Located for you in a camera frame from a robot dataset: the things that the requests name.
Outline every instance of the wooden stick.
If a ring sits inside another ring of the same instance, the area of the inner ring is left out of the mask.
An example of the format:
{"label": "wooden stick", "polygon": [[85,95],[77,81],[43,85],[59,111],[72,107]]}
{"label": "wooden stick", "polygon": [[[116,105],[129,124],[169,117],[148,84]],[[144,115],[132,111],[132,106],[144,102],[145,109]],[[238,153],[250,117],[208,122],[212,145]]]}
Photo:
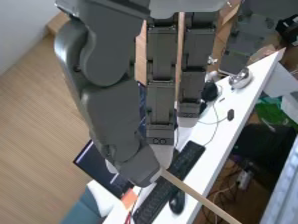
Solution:
{"label": "wooden stick", "polygon": [[162,168],[161,176],[174,184],[185,193],[188,193],[198,202],[202,203],[226,222],[230,224],[241,224],[214,203],[212,203],[197,191],[193,190],[172,173]]}

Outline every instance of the wooden floor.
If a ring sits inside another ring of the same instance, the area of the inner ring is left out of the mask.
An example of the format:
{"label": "wooden floor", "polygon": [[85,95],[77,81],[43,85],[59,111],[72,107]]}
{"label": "wooden floor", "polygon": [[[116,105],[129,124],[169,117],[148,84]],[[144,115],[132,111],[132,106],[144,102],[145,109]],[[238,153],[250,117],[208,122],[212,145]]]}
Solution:
{"label": "wooden floor", "polygon": [[89,181],[72,164],[87,140],[49,36],[0,77],[1,224],[59,223]]}

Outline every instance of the black device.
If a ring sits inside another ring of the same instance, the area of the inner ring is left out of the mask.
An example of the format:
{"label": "black device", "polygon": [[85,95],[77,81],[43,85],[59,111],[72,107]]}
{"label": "black device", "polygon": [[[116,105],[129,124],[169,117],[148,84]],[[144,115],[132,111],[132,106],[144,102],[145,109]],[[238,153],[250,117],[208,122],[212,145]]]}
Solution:
{"label": "black device", "polygon": [[[180,179],[184,180],[196,162],[198,161],[205,147],[189,141],[181,153],[174,158],[168,171]],[[157,185],[153,188],[149,196],[133,214],[136,224],[149,224],[156,219],[161,209],[168,203],[173,194],[178,192],[178,188],[162,177],[157,180]]]}
{"label": "black device", "polygon": [[281,34],[282,39],[287,44],[298,46],[298,14],[283,20],[279,20],[275,30]]}
{"label": "black device", "polygon": [[218,88],[213,81],[205,83],[204,90],[201,93],[201,104],[200,104],[200,114],[205,111],[208,107],[208,102],[216,100],[218,96]]}
{"label": "black device", "polygon": [[92,140],[87,143],[73,163],[118,198],[126,193],[133,184],[120,175],[109,172],[105,158],[101,156]]}
{"label": "black device", "polygon": [[174,214],[180,215],[184,211],[185,206],[185,192],[182,190],[178,190],[176,194],[172,194],[170,200],[169,200],[169,206],[170,210]]}
{"label": "black device", "polygon": [[234,115],[236,115],[236,112],[234,112],[234,110],[233,109],[230,109],[229,111],[228,111],[228,121],[232,121],[233,119],[234,119]]}

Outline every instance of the white cable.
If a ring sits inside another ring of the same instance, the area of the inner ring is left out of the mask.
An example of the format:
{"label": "white cable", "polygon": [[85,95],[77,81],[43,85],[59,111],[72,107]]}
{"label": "white cable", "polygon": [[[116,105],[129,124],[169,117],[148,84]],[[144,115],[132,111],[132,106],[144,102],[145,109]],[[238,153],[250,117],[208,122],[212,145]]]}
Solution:
{"label": "white cable", "polygon": [[217,195],[218,195],[220,193],[224,193],[224,192],[232,190],[234,186],[236,186],[236,183],[234,183],[230,187],[228,187],[228,188],[224,189],[224,190],[220,190],[220,191],[216,193],[214,198],[213,198],[213,203],[214,203],[214,204],[216,204],[216,200],[217,200]]}

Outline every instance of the computer mouse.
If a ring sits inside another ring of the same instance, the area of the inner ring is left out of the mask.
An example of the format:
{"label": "computer mouse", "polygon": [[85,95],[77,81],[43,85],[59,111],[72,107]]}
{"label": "computer mouse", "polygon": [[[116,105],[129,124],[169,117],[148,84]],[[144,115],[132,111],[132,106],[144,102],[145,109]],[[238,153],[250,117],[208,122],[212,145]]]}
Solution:
{"label": "computer mouse", "polygon": [[178,190],[176,194],[172,195],[169,200],[170,210],[174,214],[180,215],[184,211],[185,206],[185,192]]}

